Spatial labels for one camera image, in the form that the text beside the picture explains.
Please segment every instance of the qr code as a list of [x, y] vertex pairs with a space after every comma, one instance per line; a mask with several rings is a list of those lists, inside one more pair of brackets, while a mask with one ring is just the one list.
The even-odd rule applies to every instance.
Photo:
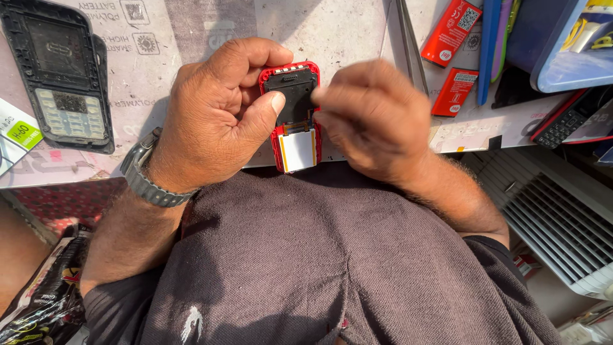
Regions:
[[140, 4], [126, 4], [126, 10], [128, 12], [128, 17], [130, 17], [131, 20], [145, 19], [143, 8], [140, 6]]
[[464, 15], [460, 18], [460, 21], [458, 22], [458, 26], [466, 31], [470, 31], [470, 28], [473, 27], [473, 24], [477, 21], [478, 18], [479, 12], [473, 10], [470, 7], [467, 7], [466, 12], [464, 12]]

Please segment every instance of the forearm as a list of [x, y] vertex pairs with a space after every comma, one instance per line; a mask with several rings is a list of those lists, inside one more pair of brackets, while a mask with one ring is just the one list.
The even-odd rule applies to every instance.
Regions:
[[487, 234], [509, 246], [506, 221], [467, 173], [434, 153], [424, 158], [415, 173], [418, 178], [400, 187], [439, 213], [461, 236]]
[[107, 210], [89, 246], [81, 292], [159, 266], [173, 246], [183, 206], [159, 207], [127, 188]]

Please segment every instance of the man's left hand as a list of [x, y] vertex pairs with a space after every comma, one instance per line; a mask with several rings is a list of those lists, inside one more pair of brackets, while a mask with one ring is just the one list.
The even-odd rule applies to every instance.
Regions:
[[206, 62], [181, 67], [148, 177], [175, 193], [232, 177], [268, 138], [285, 105], [280, 92], [260, 96], [262, 67], [293, 58], [280, 44], [251, 37], [230, 40]]

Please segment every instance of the white logo on shirt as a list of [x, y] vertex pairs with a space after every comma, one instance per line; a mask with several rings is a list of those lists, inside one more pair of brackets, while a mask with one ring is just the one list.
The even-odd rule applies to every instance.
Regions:
[[196, 338], [196, 341], [198, 341], [200, 340], [200, 335], [202, 334], [202, 314], [194, 306], [189, 309], [188, 319], [185, 320], [185, 325], [181, 331], [181, 341], [183, 344], [185, 344], [185, 342], [188, 340], [189, 335], [192, 333], [193, 327], [197, 327], [196, 331], [198, 332], [198, 337]]

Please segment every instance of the white grille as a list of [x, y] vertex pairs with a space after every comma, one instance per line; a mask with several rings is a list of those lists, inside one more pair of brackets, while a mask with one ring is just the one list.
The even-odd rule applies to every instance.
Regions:
[[509, 226], [577, 293], [613, 284], [613, 192], [537, 147], [468, 153]]

